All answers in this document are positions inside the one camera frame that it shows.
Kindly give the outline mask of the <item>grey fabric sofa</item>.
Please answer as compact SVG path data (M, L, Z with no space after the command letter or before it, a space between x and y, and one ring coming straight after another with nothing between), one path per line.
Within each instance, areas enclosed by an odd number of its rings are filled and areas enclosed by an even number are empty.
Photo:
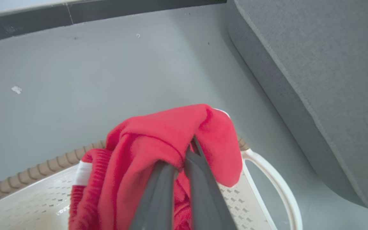
M368 0L227 0L227 17L316 174L368 208Z

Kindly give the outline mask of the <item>white perforated laundry basket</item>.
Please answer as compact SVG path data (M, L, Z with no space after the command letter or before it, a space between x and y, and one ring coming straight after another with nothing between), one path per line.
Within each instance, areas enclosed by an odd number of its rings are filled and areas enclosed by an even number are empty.
M243 158L240 180L232 188L219 185L237 229L277 230L247 169L246 161L250 161L277 190L290 230L303 230L302 216L288 184L241 136L237 138ZM101 140L0 181L0 230L67 230L71 184L79 160L88 150L104 147L105 141Z

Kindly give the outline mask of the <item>red and white garment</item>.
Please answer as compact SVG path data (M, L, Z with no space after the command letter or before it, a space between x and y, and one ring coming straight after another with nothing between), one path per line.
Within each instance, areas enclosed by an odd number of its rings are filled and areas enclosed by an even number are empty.
M225 111L206 104L132 117L114 129L104 148L87 151L73 181L69 230L128 230L157 161L178 170L173 230L193 230L185 152L196 137L216 181L236 185L243 163L235 128Z

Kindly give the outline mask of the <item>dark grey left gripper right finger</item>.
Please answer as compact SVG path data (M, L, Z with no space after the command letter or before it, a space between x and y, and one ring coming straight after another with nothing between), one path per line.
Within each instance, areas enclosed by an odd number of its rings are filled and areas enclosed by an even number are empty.
M186 150L193 230L237 230L196 136Z

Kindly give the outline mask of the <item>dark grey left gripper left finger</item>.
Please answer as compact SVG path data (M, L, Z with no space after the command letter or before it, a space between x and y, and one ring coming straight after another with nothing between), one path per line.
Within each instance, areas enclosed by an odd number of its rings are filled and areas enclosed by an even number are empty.
M173 187L177 171L158 161L149 177L129 230L173 230Z

